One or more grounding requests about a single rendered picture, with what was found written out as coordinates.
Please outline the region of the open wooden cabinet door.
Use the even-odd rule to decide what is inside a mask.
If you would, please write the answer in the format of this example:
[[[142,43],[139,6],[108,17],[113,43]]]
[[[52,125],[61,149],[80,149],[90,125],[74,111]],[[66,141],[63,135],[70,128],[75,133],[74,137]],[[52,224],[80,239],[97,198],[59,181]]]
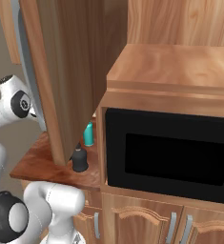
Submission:
[[[65,165],[127,44],[128,0],[20,0],[53,162]]]

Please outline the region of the wooden microwave housing cabinet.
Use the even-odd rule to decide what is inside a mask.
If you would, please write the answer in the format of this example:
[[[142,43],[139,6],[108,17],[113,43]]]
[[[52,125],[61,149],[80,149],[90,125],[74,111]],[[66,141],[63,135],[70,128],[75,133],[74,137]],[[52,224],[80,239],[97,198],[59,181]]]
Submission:
[[[224,204],[109,186],[105,142],[108,107],[224,117],[224,47],[128,44],[107,75],[107,91],[96,110],[103,193],[224,212]]]

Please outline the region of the wooden base cabinet door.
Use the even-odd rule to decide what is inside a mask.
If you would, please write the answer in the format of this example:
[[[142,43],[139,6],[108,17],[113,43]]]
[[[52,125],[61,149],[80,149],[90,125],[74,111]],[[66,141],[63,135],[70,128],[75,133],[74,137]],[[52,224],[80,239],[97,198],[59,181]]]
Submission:
[[[135,197],[102,193],[105,244],[166,244],[171,212],[177,214],[173,232],[183,207]]]
[[[182,238],[187,214],[193,216],[193,225],[186,244],[224,244],[224,212],[191,207],[183,209],[173,244]]]
[[[94,233],[94,213],[99,213],[99,232],[100,239],[95,237]],[[103,244],[103,220],[102,210],[86,206],[83,211],[73,217],[75,229],[82,234],[86,244]]]

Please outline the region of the teal bottle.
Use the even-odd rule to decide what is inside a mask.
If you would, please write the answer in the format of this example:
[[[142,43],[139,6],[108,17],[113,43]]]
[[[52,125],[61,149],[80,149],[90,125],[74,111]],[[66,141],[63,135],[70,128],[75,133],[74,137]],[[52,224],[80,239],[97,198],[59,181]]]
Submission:
[[[92,122],[90,121],[83,132],[83,143],[86,147],[91,147],[93,145],[93,131]]]

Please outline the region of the black bottle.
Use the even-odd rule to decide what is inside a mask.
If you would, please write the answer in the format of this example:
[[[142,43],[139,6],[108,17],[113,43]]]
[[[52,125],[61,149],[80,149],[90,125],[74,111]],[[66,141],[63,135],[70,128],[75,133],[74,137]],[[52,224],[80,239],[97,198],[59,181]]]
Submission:
[[[82,173],[89,167],[87,161],[87,151],[81,147],[80,143],[76,145],[71,156],[71,161],[72,169],[77,173]]]

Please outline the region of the black microwave oven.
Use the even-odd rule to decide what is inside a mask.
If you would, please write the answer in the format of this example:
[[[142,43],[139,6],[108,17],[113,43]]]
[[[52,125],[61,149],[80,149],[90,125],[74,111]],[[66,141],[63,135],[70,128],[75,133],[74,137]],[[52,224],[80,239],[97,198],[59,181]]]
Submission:
[[[110,186],[224,203],[224,118],[107,109]]]

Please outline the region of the wooden wall cabinet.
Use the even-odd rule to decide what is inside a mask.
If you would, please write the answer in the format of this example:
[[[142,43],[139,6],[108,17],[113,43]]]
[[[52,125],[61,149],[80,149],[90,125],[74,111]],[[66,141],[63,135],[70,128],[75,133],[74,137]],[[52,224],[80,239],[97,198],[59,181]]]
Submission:
[[[10,0],[0,0],[0,21],[13,64],[20,65],[20,56],[14,31]]]

